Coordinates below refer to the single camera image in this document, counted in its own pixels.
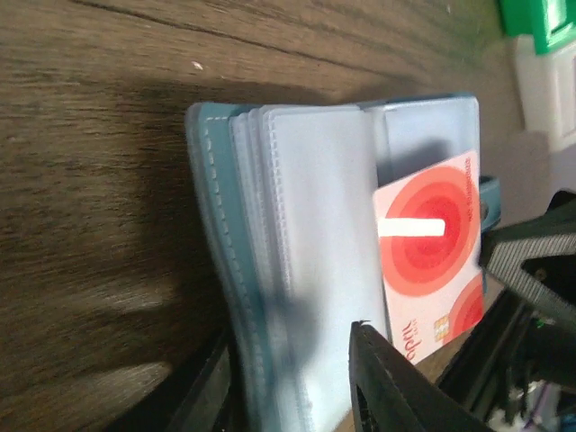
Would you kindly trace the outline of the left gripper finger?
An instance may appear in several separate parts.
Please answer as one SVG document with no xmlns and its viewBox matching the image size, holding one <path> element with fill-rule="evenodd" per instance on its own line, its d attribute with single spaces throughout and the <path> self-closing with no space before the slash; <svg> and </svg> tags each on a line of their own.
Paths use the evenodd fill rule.
<svg viewBox="0 0 576 432">
<path fill-rule="evenodd" d="M 420 373 L 373 326 L 355 321 L 349 381 L 356 431 L 488 431 Z"/>
</svg>

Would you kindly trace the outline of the blue card holder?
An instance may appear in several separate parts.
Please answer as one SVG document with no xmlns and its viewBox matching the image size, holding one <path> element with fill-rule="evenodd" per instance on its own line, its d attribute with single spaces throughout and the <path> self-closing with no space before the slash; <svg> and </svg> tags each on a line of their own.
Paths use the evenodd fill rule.
<svg viewBox="0 0 576 432">
<path fill-rule="evenodd" d="M 229 305 L 252 431 L 333 431 L 351 408 L 351 324 L 390 338 L 373 195 L 474 150 L 471 94 L 332 106 L 195 103 L 185 116 L 202 221 Z"/>
</svg>

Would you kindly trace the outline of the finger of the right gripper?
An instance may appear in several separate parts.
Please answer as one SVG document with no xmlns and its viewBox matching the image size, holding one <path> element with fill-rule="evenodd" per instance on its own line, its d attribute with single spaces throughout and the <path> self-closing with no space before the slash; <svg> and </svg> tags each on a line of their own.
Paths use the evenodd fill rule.
<svg viewBox="0 0 576 432">
<path fill-rule="evenodd" d="M 575 322 L 575 218 L 544 215 L 482 235 L 481 267 L 558 324 Z"/>
</svg>

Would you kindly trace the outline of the red circle credit card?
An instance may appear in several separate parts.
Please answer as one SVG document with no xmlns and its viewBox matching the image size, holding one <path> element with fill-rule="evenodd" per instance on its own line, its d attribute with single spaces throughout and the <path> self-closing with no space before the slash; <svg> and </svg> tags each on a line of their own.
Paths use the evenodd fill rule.
<svg viewBox="0 0 576 432">
<path fill-rule="evenodd" d="M 415 365 L 484 313 L 477 152 L 379 188 L 373 207 L 391 342 Z"/>
</svg>

